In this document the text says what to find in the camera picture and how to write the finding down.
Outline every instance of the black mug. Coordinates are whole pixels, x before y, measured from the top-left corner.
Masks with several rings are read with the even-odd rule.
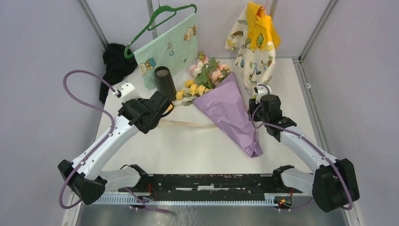
[[[155,82],[159,92],[170,100],[176,100],[175,83],[167,67],[161,66],[155,69]]]

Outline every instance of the white table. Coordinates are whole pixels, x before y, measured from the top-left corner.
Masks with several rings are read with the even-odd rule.
[[[241,75],[234,60],[220,60],[228,64],[239,81],[245,104],[248,105]],[[188,69],[174,77],[176,89],[180,90],[190,79]],[[154,90],[144,87],[140,70],[136,69],[125,81],[132,83],[141,97],[149,98]],[[316,140],[306,109],[298,77],[292,59],[277,59],[270,82],[273,94],[281,99],[283,115],[294,120],[303,132]],[[117,115],[121,100],[108,95],[104,109]],[[166,117],[169,120],[213,124],[194,105],[178,106]],[[97,137],[110,126],[109,118],[103,114]],[[218,128],[204,129],[193,127],[155,128],[148,134],[139,132],[128,140],[105,165],[104,170],[116,170],[124,164],[138,164],[147,173],[157,174],[242,174],[272,173],[282,165],[294,165],[299,170],[310,169],[289,148],[267,134],[265,128],[258,130],[258,140],[263,155],[250,158],[230,138]]]

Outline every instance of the black cloth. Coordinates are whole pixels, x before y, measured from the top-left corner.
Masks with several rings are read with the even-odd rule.
[[[123,55],[126,46],[116,43],[110,43],[103,54],[104,64],[107,65],[103,79],[111,85],[121,82],[126,76],[130,75],[137,67],[135,57],[125,58]],[[109,88],[101,83],[100,101],[105,104]]]

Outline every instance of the purple paper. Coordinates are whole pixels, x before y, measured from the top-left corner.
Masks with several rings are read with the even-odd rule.
[[[216,89],[192,102],[208,116],[221,131],[230,137],[250,157],[263,154],[256,133],[239,91],[234,73],[230,73]]]

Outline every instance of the green hanger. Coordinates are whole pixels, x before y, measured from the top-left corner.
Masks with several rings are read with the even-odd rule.
[[[170,7],[170,6],[161,6],[161,7],[159,7],[153,14],[152,14],[152,16],[151,16],[151,19],[150,19],[150,22],[147,24],[147,26],[128,44],[128,46],[126,46],[126,48],[125,48],[125,53],[124,53],[124,55],[125,55],[125,58],[132,58],[133,56],[134,56],[134,53],[132,53],[132,54],[130,54],[130,55],[128,55],[128,50],[129,50],[129,48],[130,48],[130,46],[133,44],[133,42],[135,42],[144,32],[145,32],[145,30],[148,30],[148,31],[152,31],[153,29],[155,29],[155,28],[157,28],[159,25],[161,25],[161,24],[163,24],[164,22],[166,22],[167,20],[169,20],[170,18],[172,18],[172,17],[174,17],[176,14],[177,14],[177,11],[179,11],[179,10],[182,10],[182,9],[185,9],[185,8],[190,8],[190,7],[194,7],[194,9],[195,9],[195,13],[197,13],[197,6],[196,5],[194,5],[194,4],[190,4],[190,5],[187,5],[187,6],[182,6],[182,7],[177,7],[177,8],[172,8],[172,7]],[[163,13],[163,12],[174,12],[174,14],[173,15],[171,15],[170,17],[168,17],[168,18],[166,18],[164,21],[162,21],[161,23],[159,23],[159,24],[157,24],[157,25],[155,25],[154,27],[151,27],[150,28],[150,26],[151,26],[151,24],[154,22],[154,20],[155,20],[155,18],[159,15],[159,14],[161,14],[161,13]]]

